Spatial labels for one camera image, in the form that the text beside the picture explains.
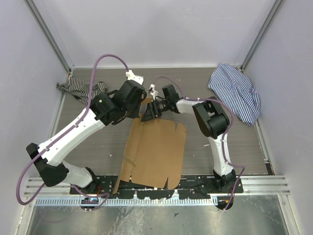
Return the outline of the brown cardboard box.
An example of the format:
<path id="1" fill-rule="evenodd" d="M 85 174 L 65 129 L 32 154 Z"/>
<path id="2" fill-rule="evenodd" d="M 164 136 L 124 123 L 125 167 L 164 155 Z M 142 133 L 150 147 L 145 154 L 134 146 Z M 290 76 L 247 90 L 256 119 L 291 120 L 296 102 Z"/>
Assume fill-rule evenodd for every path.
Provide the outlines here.
<path id="1" fill-rule="evenodd" d="M 143 113 L 140 111 L 131 125 L 113 193 L 126 182 L 168 189 L 179 185 L 186 127 L 162 118 L 142 122 Z"/>

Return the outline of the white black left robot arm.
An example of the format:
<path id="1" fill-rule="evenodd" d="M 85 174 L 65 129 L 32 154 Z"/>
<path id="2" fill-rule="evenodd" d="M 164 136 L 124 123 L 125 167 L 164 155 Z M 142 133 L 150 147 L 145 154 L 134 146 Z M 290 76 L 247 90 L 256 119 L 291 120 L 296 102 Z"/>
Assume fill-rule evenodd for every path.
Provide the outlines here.
<path id="1" fill-rule="evenodd" d="M 55 136 L 39 145 L 31 143 L 27 146 L 45 186 L 68 183 L 87 194 L 98 190 L 98 179 L 90 168 L 79 168 L 64 159 L 86 138 L 109 124 L 117 125 L 125 118 L 137 118 L 140 104 L 147 96 L 142 84 L 137 79 L 128 79 L 119 90 L 95 96 L 90 107 Z"/>

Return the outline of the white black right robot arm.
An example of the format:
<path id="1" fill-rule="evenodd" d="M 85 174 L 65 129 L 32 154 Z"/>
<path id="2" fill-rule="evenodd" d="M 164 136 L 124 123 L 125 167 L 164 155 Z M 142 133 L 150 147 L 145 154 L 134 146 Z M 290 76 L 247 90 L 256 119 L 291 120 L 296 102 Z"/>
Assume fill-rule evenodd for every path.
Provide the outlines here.
<path id="1" fill-rule="evenodd" d="M 162 88 L 164 97 L 158 96 L 154 84 L 150 85 L 148 92 L 153 99 L 147 104 L 141 121 L 147 122 L 160 118 L 166 111 L 194 115 L 201 133 L 208 138 L 210 143 L 216 190 L 226 193 L 234 189 L 237 177 L 227 145 L 227 129 L 230 126 L 230 120 L 222 103 L 213 96 L 208 99 L 180 97 L 173 85 Z"/>

